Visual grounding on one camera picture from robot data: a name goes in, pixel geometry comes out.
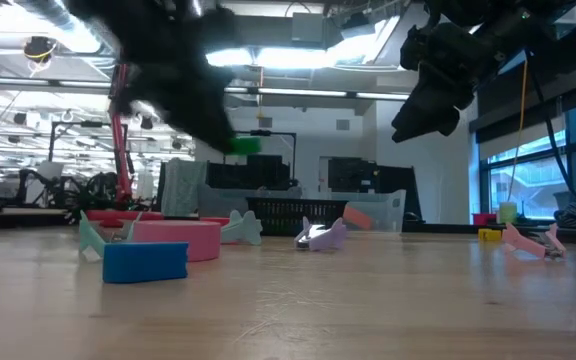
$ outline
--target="blue foam block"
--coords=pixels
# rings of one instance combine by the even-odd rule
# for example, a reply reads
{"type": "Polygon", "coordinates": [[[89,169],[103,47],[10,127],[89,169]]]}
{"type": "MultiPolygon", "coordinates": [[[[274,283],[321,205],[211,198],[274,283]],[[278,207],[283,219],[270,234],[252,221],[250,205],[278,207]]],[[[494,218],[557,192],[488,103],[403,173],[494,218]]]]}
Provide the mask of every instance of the blue foam block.
{"type": "Polygon", "coordinates": [[[188,276],[188,243],[106,244],[103,279],[127,284],[188,276]]]}

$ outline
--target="table surface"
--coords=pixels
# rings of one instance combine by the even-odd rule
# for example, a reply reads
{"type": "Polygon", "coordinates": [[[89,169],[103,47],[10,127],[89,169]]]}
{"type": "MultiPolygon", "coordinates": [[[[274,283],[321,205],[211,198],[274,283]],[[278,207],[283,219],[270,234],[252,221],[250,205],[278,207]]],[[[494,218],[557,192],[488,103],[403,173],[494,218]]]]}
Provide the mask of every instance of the table surface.
{"type": "Polygon", "coordinates": [[[0,231],[0,359],[576,359],[576,246],[469,236],[223,246],[184,280],[104,285],[72,229],[0,231]]]}

